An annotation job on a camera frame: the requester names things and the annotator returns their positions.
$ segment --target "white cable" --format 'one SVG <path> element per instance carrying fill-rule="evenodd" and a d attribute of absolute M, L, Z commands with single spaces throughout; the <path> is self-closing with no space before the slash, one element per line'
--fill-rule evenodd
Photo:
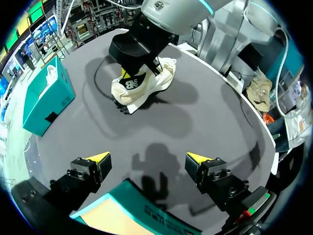
<path fill-rule="evenodd" d="M 65 27 L 66 27 L 66 25 L 67 25 L 67 21 L 68 21 L 69 15 L 70 15 L 70 11 L 72 10 L 72 7 L 73 7 L 74 2 L 75 2 L 75 0 L 73 0 L 73 1 L 70 3 L 70 6 L 69 6 L 69 9 L 68 9 L 68 12 L 67 12 L 67 17 L 65 18 L 63 27 L 62 27 L 62 29 L 61 29 L 61 34 L 62 34 L 62 35 L 63 35 L 64 30 L 65 30 Z"/>
<path fill-rule="evenodd" d="M 116 6 L 119 6 L 121 8 L 124 8 L 124 9 L 128 9 L 128 10 L 136 10 L 136 9 L 139 9 L 141 8 L 141 6 L 134 6 L 134 7 L 128 7 L 128 6 L 123 6 L 123 5 L 120 5 L 114 1 L 111 1 L 111 0 L 106 0 Z M 67 21 L 68 21 L 68 18 L 69 18 L 69 15 L 70 15 L 70 11 L 72 10 L 72 7 L 73 7 L 73 4 L 74 4 L 75 0 L 73 0 L 69 6 L 69 9 L 68 9 L 68 12 L 67 12 L 67 17 L 65 18 L 65 21 L 64 21 L 64 24 L 63 24 L 63 27 L 61 29 L 61 33 L 63 34 L 64 33 L 64 30 L 65 30 L 65 27 L 67 25 Z"/>
<path fill-rule="evenodd" d="M 121 8 L 128 9 L 128 10 L 136 10 L 136 9 L 141 8 L 141 6 L 128 7 L 128 6 L 120 5 L 120 4 L 118 4 L 118 3 L 114 2 L 114 1 L 111 1 L 111 0 L 106 0 L 106 1 L 112 3 L 112 4 L 116 5 L 116 6 L 119 6 Z"/>
<path fill-rule="evenodd" d="M 279 83 L 280 74 L 281 74 L 281 72 L 282 72 L 282 69 L 283 69 L 283 66 L 284 66 L 284 63 L 285 63 L 287 54 L 288 54 L 289 41 L 288 41 L 288 36 L 287 36 L 287 34 L 285 33 L 285 31 L 284 31 L 282 28 L 280 28 L 280 27 L 277 28 L 277 29 L 283 31 L 283 33 L 284 33 L 284 35 L 285 35 L 285 38 L 286 38 L 286 49 L 285 49 L 284 57 L 283 57 L 282 63 L 280 64 L 280 67 L 279 67 L 279 70 L 278 70 L 278 74 L 277 74 L 277 78 L 276 78 L 276 84 L 275 84 L 276 108 L 277 108 L 279 114 L 280 114 L 282 117 L 292 119 L 292 118 L 297 117 L 299 114 L 301 114 L 304 109 L 299 110 L 299 111 L 296 112 L 293 116 L 287 116 L 287 115 L 285 115 L 285 114 L 283 113 L 283 111 L 280 109 L 279 102 L 278 102 L 278 83 Z"/>

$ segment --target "teal box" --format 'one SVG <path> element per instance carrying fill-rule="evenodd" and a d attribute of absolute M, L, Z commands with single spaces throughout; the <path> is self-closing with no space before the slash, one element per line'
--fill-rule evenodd
<path fill-rule="evenodd" d="M 142 191 L 130 179 L 126 179 L 109 193 L 70 217 L 87 225 L 82 219 L 82 215 L 91 212 L 108 198 L 117 203 L 130 219 L 153 234 L 201 235 L 201 230 L 190 226 L 168 212 L 162 211 L 148 201 L 142 195 Z"/>
<path fill-rule="evenodd" d="M 47 85 L 46 80 L 49 65 L 53 65 L 57 70 L 57 79 L 50 86 Z M 55 56 L 27 88 L 23 128 L 38 136 L 43 136 L 56 117 L 74 99 L 75 93 L 67 71 L 61 60 Z"/>

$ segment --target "cardboard box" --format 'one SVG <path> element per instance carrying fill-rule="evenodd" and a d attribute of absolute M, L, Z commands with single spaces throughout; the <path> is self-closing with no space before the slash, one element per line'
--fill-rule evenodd
<path fill-rule="evenodd" d="M 48 86 L 46 76 L 49 65 L 57 69 L 57 79 Z M 61 60 L 55 56 L 27 88 L 23 128 L 38 136 L 43 136 L 57 116 L 74 99 L 75 93 L 67 71 Z"/>

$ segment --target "floor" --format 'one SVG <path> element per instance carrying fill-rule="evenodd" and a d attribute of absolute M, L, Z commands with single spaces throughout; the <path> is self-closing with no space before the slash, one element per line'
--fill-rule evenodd
<path fill-rule="evenodd" d="M 71 53 L 73 48 L 72 43 L 67 43 L 66 48 Z M 29 159 L 32 158 L 25 158 L 25 153 L 27 151 L 29 152 L 27 143 L 31 142 L 32 133 L 22 128 L 23 108 L 27 87 L 40 72 L 42 65 L 43 61 L 39 61 L 34 65 L 34 71 L 31 71 L 29 68 L 25 70 L 14 87 L 11 94 L 11 101 L 7 108 L 6 115 L 11 116 L 11 121 L 8 124 L 6 155 L 3 157 L 3 163 L 1 164 L 3 165 L 3 176 L 8 190 L 10 190 L 13 185 L 27 180 L 30 177 L 28 169 L 29 162 L 26 162 L 25 159 L 29 161 Z"/>

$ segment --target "new balance logo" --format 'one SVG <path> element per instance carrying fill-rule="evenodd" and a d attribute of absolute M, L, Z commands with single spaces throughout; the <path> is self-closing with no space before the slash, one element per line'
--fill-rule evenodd
<path fill-rule="evenodd" d="M 137 79 L 130 80 L 130 81 L 127 81 L 125 85 L 126 85 L 126 89 L 130 90 L 130 89 L 138 87 L 138 81 Z"/>

